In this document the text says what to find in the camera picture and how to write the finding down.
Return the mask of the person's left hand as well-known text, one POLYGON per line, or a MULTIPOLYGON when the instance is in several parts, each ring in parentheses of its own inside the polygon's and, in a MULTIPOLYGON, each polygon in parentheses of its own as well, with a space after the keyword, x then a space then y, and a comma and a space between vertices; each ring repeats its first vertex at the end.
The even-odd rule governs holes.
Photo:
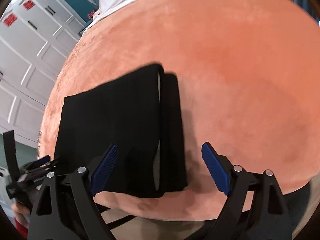
POLYGON ((31 216, 30 210, 18 200, 13 201, 11 209, 14 213, 14 221, 16 224, 16 228, 18 228, 18 226, 22 226, 26 229, 29 229, 29 222, 31 216))

